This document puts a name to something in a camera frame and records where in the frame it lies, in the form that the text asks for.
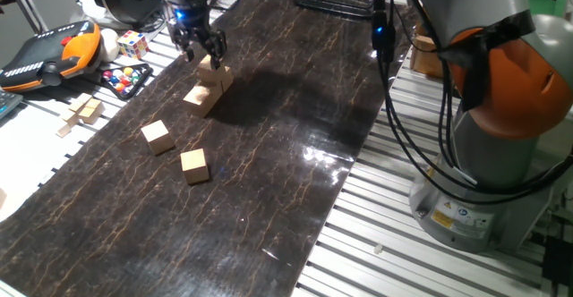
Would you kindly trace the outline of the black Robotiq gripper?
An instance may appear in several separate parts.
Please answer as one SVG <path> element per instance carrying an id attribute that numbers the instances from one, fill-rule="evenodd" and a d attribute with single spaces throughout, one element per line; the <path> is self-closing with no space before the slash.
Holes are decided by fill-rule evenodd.
<path id="1" fill-rule="evenodd" d="M 217 70 L 227 52 L 227 37 L 223 30 L 210 31 L 210 9 L 206 0 L 191 0 L 182 4 L 168 2 L 167 29 L 177 48 L 185 53 L 187 61 L 194 58 L 191 42 L 205 42 L 210 55 L 210 67 Z"/>

